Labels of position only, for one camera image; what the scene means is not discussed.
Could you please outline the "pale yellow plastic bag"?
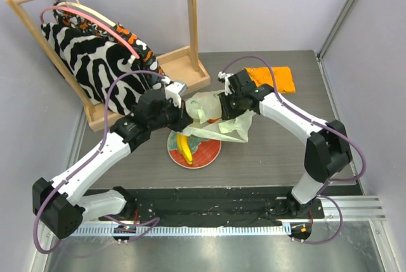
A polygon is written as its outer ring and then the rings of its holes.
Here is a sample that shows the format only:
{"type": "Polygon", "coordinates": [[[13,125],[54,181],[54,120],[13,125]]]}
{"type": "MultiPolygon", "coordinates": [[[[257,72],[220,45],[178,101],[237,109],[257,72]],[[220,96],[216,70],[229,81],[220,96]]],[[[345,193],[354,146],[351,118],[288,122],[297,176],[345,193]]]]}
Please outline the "pale yellow plastic bag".
{"type": "Polygon", "coordinates": [[[181,132],[182,135],[247,143],[254,112],[248,110],[232,120],[221,119],[213,124],[208,123],[209,119],[221,118],[219,94],[219,91],[199,92],[186,100],[187,113],[193,123],[181,132]]]}

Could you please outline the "fake yellow bananas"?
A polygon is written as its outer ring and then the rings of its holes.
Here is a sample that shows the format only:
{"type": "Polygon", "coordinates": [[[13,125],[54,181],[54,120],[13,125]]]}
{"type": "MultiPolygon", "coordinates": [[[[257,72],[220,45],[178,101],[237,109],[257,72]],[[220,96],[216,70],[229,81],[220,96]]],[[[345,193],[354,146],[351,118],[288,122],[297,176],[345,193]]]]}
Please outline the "fake yellow bananas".
{"type": "Polygon", "coordinates": [[[193,164],[193,157],[192,152],[188,144],[188,136],[184,136],[182,134],[178,134],[176,137],[176,143],[179,152],[182,154],[183,158],[187,162],[188,165],[193,164]]]}

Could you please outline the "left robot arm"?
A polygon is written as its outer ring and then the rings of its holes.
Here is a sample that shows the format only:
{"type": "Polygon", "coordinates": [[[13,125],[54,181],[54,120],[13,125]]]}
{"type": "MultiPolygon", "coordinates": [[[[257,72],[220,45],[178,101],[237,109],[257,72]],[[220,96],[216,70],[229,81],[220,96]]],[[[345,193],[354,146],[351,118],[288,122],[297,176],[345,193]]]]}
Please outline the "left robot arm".
{"type": "Polygon", "coordinates": [[[150,139],[153,131],[168,127],[182,131],[193,120],[181,99],[185,85],[174,82],[165,90],[146,91],[128,116],[120,118],[81,160],[47,181],[38,179],[32,187],[32,207],[36,219],[59,239],[73,234],[85,221],[103,216],[131,219],[137,204],[123,187],[87,196],[89,187],[118,161],[150,139]]]}

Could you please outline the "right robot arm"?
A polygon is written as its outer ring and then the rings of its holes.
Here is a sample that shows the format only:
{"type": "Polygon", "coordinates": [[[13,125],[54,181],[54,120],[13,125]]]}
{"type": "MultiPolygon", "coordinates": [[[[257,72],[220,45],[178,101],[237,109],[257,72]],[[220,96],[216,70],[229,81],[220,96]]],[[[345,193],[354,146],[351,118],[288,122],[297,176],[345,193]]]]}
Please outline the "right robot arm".
{"type": "Polygon", "coordinates": [[[223,120],[253,111],[274,120],[305,145],[304,174],[285,203],[288,215],[303,217],[328,180],[353,160],[345,126],[338,120],[326,122],[298,107],[288,107],[271,85],[256,85],[246,70],[220,72],[218,80],[225,86],[219,94],[223,120]]]}

